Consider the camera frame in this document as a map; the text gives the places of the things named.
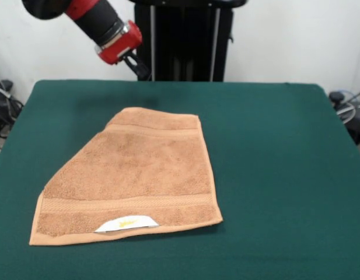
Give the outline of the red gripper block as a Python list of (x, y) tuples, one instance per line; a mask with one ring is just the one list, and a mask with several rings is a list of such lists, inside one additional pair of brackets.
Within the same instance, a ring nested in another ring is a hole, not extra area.
[(123, 60), (138, 79), (146, 79), (150, 70), (132, 51), (142, 43), (142, 34), (131, 20), (105, 45), (99, 47), (97, 54), (107, 64), (118, 64)]

